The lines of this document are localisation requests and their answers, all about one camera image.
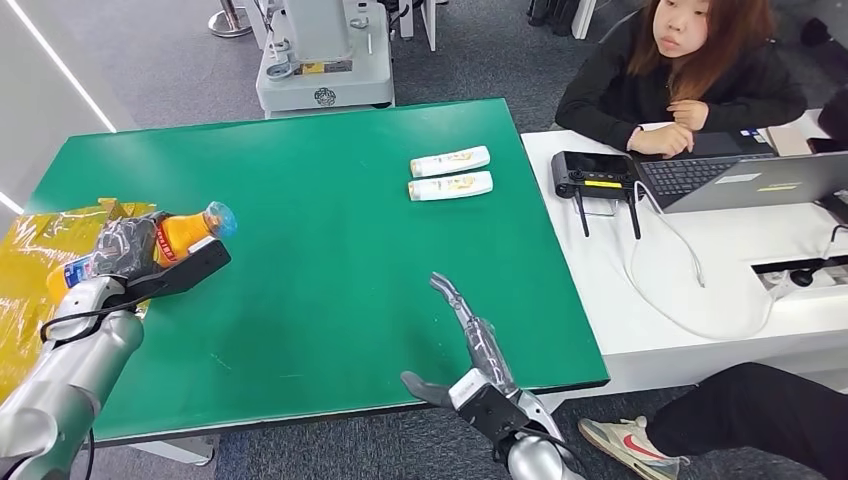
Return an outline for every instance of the hand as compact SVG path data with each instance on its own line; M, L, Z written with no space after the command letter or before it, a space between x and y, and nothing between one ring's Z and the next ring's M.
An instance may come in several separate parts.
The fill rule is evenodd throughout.
M679 100L669 105L669 112L674 114L674 122L681 127L686 127L693 132L704 128L710 107L704 102L697 100Z
M671 158L683 150L691 152L695 148L695 140L691 131L672 123L657 130L637 130L627 148L645 155Z

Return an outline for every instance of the device screen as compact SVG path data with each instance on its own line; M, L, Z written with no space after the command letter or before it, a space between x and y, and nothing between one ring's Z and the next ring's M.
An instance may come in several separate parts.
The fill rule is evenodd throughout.
M695 150L693 155L701 156L726 156L742 153L742 149L728 133L696 133Z
M630 171L627 166L628 158L621 155L569 152L566 154L565 160L569 170L603 172L618 175L624 175Z

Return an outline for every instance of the sneaker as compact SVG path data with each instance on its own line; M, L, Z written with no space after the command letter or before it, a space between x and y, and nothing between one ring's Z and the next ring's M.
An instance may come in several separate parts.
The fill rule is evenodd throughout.
M677 480L680 463L688 465L689 459L663 455L648 440L647 426L645 417L622 420L620 424L598 423L584 418L577 424L589 443L627 465L645 480Z

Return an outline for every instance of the yellow plastic bag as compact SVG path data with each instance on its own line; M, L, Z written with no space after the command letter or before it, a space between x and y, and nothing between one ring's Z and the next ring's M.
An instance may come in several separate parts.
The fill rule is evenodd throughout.
M0 403L20 384L41 350L39 328L56 309L45 280L58 266L90 253L109 220L150 213L155 205L100 205L22 215L0 243Z

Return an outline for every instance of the robotic hand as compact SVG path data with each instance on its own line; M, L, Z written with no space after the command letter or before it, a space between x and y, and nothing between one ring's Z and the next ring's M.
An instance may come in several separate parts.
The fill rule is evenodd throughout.
M136 306L185 292L229 263L211 240L176 265L126 282L98 276L74 286L41 330L44 347L0 405L0 479L65 479L144 330Z
M472 313L456 287L433 273L430 285L444 295L465 332L472 368L452 387L424 382L413 372L401 380L409 393L429 404L455 410L492 441L495 460L515 480L584 480L570 470L575 457L535 395L515 386L491 327Z

